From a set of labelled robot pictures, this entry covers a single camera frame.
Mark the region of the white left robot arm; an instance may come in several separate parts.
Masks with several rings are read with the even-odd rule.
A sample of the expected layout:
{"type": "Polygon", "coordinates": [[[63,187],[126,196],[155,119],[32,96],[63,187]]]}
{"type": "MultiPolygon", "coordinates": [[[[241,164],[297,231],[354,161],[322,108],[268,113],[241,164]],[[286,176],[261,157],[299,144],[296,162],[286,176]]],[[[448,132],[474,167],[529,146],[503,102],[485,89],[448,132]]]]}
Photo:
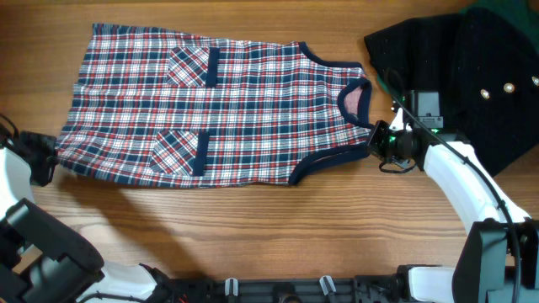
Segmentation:
{"type": "Polygon", "coordinates": [[[106,262],[46,213],[32,186],[56,166],[55,137],[1,128],[1,298],[6,302],[172,302],[168,278],[146,265],[106,262]]]}

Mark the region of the plaid sleeveless dress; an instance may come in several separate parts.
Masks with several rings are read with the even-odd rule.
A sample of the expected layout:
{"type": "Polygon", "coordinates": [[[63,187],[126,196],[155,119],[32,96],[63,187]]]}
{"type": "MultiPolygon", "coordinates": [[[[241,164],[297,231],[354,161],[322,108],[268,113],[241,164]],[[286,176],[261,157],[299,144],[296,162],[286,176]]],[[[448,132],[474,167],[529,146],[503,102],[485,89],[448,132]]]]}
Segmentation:
{"type": "Polygon", "coordinates": [[[129,185],[295,185],[366,157],[371,91],[360,63],[303,42],[95,24],[56,152],[129,185]]]}

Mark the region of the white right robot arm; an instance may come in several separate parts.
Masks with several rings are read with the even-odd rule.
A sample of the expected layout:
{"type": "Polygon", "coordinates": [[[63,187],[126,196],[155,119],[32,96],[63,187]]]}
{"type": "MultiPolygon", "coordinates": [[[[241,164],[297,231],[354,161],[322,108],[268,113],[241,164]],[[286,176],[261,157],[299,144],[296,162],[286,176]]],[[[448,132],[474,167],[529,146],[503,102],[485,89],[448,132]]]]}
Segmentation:
{"type": "Polygon", "coordinates": [[[397,128],[379,120],[367,150],[382,164],[414,161],[441,188],[467,233],[455,267],[399,267],[393,300],[538,300],[538,222],[493,181],[464,135],[454,130],[397,128]]]}

